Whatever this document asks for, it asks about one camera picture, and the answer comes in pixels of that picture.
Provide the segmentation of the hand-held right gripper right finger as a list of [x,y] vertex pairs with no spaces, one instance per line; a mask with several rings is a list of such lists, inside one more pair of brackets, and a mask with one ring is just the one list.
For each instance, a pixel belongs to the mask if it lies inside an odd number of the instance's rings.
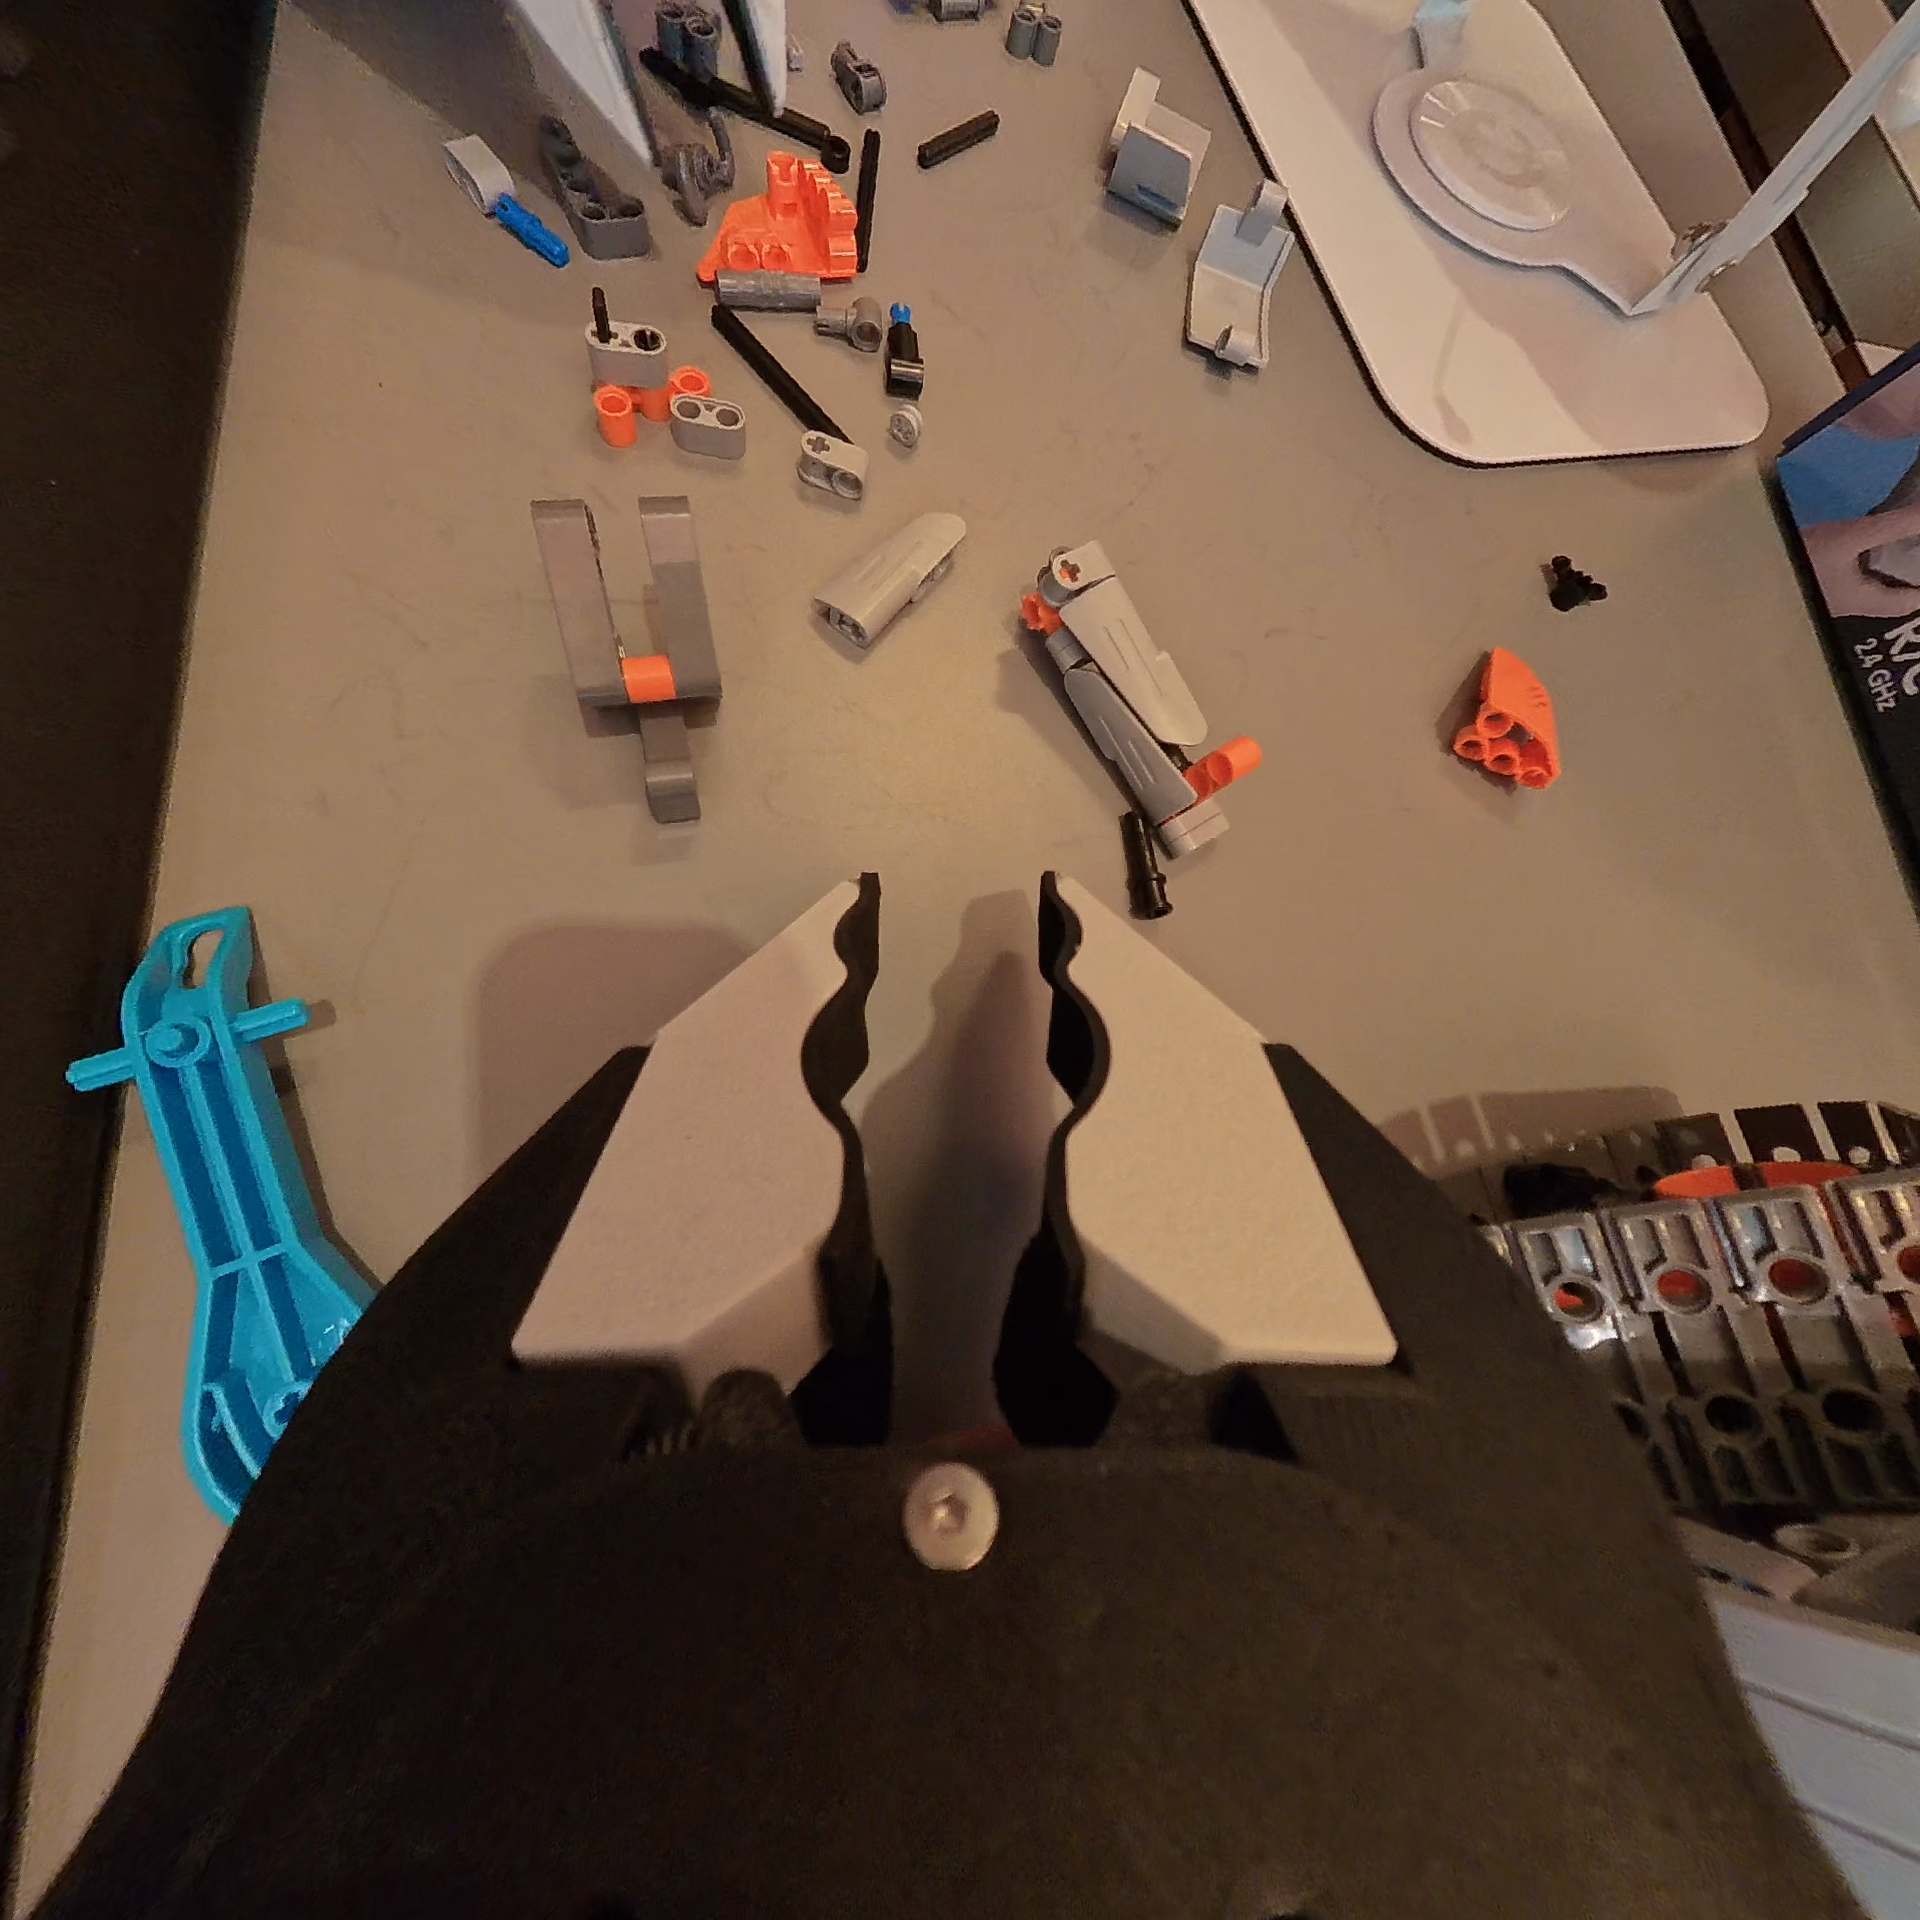
[[1048,870],[1048,1071],[1068,1101],[1000,1324],[1028,1450],[1092,1444],[1141,1378],[1399,1356],[1266,1043],[1080,880]]

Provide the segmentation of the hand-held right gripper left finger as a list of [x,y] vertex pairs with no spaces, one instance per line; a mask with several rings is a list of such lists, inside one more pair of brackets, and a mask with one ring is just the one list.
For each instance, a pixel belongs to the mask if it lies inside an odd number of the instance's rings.
[[848,1093],[881,878],[833,886],[644,1048],[513,1354],[635,1359],[691,1400],[757,1372],[829,1447],[890,1432],[890,1287]]

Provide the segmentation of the grey beam assembly orange bush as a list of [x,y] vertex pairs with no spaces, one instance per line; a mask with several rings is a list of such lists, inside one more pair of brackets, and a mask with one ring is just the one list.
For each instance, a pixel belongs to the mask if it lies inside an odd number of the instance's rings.
[[644,496],[639,509],[657,622],[635,651],[613,619],[587,506],[581,498],[536,498],[531,519],[573,699],[591,714],[635,719],[652,816],[660,826],[696,826],[701,798],[689,715],[716,708],[724,694],[705,566],[685,496]]

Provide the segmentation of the long black axle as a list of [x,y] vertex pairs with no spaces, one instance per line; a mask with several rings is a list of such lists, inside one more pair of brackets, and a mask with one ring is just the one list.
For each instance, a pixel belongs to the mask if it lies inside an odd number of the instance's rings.
[[668,55],[653,46],[642,46],[639,50],[639,62],[652,78],[675,88],[696,111],[731,111],[735,117],[775,130],[787,138],[787,142],[795,142],[803,148],[819,152],[824,167],[836,176],[847,173],[852,162],[848,139],[821,118],[795,109],[775,111],[764,107],[749,86],[711,78],[700,70],[689,70],[668,59]]
[[816,398],[789,372],[789,368],[770,351],[770,348],[753,333],[748,323],[729,306],[713,302],[709,312],[711,330],[724,346],[755,372],[757,382],[779,399],[779,404],[807,429],[825,434],[833,442],[851,443],[851,434],[836,423]]

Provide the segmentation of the dark grey curved piece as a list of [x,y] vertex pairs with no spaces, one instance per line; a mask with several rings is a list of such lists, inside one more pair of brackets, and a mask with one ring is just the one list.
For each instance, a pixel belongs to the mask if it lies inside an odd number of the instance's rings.
[[737,155],[727,118],[721,109],[707,111],[711,142],[696,138],[665,142],[658,151],[658,173],[681,218],[693,227],[707,227],[709,206],[721,200],[737,182]]

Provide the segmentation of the large orange angular brick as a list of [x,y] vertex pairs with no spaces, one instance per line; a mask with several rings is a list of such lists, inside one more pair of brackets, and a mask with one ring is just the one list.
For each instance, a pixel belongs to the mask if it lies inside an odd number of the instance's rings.
[[858,206],[813,157],[773,151],[767,190],[727,206],[697,278],[721,271],[793,271],[819,280],[851,280],[858,262]]

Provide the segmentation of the light grey beam black pin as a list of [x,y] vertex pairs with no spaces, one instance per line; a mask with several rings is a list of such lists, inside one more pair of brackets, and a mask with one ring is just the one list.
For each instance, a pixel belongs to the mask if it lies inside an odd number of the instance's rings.
[[665,335],[644,323],[613,320],[608,293],[593,287],[593,318],[585,327],[585,351],[593,382],[641,394],[668,386],[671,365]]

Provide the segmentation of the grey blocky panel piece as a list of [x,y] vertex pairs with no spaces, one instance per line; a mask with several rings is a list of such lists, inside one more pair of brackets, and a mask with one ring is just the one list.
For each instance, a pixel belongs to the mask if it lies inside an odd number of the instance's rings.
[[1138,67],[1109,135],[1109,197],[1180,229],[1210,142],[1208,128],[1161,106],[1161,78]]

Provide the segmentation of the cyan plastic separator tool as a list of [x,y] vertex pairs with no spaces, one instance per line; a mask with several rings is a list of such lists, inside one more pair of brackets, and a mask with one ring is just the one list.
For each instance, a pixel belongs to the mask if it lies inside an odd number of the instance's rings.
[[117,1047],[64,1069],[133,1086],[196,1271],[184,1461],[231,1522],[376,1291],[328,1237],[266,1045],[305,998],[251,1000],[255,922],[229,904],[160,927],[120,1003]]

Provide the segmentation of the grey panel assembly orange connector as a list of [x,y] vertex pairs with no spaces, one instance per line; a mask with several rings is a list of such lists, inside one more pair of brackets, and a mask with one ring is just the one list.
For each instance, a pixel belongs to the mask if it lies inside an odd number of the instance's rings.
[[1261,747],[1251,735],[1210,747],[1210,723],[1107,548],[1056,548],[1025,594],[1023,622],[1159,850],[1180,860],[1217,842],[1231,826],[1219,795],[1261,763]]

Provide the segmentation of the tracked toy robot vehicle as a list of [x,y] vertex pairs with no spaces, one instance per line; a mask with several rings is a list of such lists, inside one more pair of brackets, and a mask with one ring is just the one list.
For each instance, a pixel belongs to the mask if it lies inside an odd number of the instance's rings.
[[1557,1324],[1643,1455],[1792,1799],[1869,1916],[1917,1916],[1917,1117],[1383,1123]]

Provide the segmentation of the grey curved panel with clip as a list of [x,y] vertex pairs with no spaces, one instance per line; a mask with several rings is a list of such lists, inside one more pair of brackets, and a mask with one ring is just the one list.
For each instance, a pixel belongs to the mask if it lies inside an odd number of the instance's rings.
[[1191,267],[1186,343],[1225,368],[1266,368],[1273,294],[1293,248],[1283,182],[1261,180],[1241,208],[1219,206]]

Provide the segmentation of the light grey curved panel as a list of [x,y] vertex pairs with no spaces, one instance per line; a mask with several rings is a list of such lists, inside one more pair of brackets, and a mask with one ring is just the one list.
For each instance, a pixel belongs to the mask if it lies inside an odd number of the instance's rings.
[[968,531],[954,511],[914,516],[816,590],[813,615],[858,648],[872,648],[904,610],[947,576]]

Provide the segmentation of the orange wedge brick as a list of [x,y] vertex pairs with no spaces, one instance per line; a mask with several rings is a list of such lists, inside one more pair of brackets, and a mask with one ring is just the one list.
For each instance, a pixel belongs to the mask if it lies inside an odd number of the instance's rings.
[[1480,704],[1451,755],[1515,788],[1546,790],[1561,776],[1553,694],[1531,668],[1504,646],[1488,651],[1480,674]]

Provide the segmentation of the black dimpled mat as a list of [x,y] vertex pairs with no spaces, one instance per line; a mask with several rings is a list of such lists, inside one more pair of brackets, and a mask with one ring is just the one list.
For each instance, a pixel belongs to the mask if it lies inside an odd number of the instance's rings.
[[64,1084],[154,884],[272,4],[4,4],[4,1835],[49,1638],[111,1110]]

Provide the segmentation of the blue robot kit box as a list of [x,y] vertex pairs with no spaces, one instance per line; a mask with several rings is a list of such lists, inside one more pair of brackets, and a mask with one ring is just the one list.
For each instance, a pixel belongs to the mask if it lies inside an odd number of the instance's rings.
[[1882,776],[1915,811],[1917,349],[1792,434],[1773,471]]

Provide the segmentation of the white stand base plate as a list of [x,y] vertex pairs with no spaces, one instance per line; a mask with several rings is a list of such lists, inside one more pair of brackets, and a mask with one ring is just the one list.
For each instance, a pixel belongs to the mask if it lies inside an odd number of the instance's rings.
[[1383,404],[1480,467],[1739,447],[1769,419],[1712,294],[1631,320],[1559,266],[1464,247],[1376,147],[1420,78],[1415,4],[1193,4]]

